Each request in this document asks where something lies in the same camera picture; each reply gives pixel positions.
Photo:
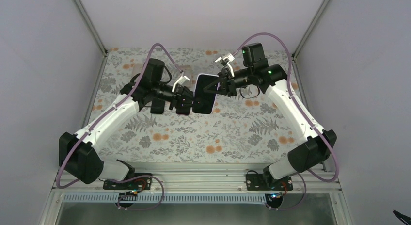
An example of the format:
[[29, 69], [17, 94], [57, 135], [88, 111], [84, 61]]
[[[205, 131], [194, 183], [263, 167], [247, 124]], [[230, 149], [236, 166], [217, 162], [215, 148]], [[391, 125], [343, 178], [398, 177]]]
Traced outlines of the cased black phone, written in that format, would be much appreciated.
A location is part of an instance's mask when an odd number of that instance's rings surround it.
[[190, 108], [188, 108], [187, 110], [176, 110], [175, 112], [177, 115], [188, 116], [190, 114]]
[[150, 113], [151, 114], [163, 114], [164, 109], [165, 109], [165, 101], [154, 98], [150, 106]]
[[216, 94], [205, 93], [204, 76], [215, 76], [211, 74], [199, 74], [194, 90], [194, 102], [192, 111], [198, 114], [211, 114], [215, 103]]

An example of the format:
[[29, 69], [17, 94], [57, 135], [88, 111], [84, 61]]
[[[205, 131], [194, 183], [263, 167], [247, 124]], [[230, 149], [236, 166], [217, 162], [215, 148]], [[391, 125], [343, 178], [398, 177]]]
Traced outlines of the cream silicone phone case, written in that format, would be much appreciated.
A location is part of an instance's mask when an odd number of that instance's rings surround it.
[[184, 75], [187, 76], [189, 79], [193, 78], [193, 69], [190, 65], [180, 65], [179, 68], [183, 71]]

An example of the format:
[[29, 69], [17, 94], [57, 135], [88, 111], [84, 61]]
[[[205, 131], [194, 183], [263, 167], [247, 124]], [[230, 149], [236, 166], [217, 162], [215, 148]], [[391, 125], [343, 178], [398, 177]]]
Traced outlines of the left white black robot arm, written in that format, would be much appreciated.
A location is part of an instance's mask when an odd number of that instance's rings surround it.
[[102, 114], [74, 134], [65, 132], [59, 138], [60, 169], [56, 178], [59, 189], [68, 187], [60, 183], [63, 171], [76, 178], [74, 183], [90, 184], [104, 179], [115, 181], [124, 189], [134, 184], [134, 167], [119, 159], [104, 160], [99, 156], [99, 150], [113, 133], [150, 102], [169, 102], [171, 110], [189, 114], [193, 92], [183, 85], [189, 78], [181, 74], [173, 85], [169, 85], [161, 81], [163, 72], [167, 70], [163, 61], [150, 58]]

